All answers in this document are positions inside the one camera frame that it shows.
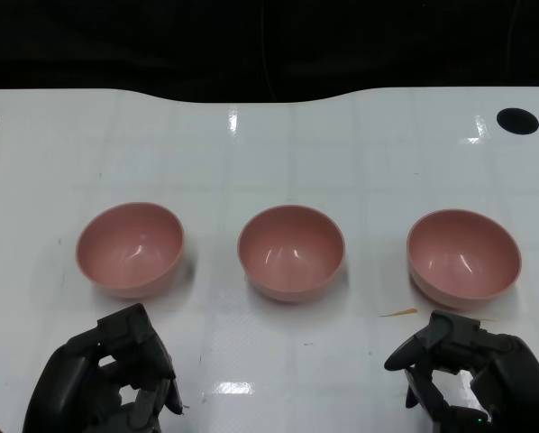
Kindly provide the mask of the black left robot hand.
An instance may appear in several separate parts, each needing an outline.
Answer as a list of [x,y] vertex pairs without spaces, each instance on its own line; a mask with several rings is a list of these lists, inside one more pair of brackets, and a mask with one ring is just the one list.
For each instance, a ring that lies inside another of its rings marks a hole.
[[183,412],[168,350],[141,303],[100,318],[46,363],[25,432],[159,432]]

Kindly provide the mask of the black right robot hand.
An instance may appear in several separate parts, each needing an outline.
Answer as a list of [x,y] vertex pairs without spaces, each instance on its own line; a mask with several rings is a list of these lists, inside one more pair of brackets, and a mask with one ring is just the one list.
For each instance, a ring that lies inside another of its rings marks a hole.
[[[384,363],[404,371],[406,406],[421,406],[435,432],[539,432],[539,362],[519,337],[493,334],[477,319],[435,310],[429,323]],[[452,406],[433,373],[471,374],[480,408]]]

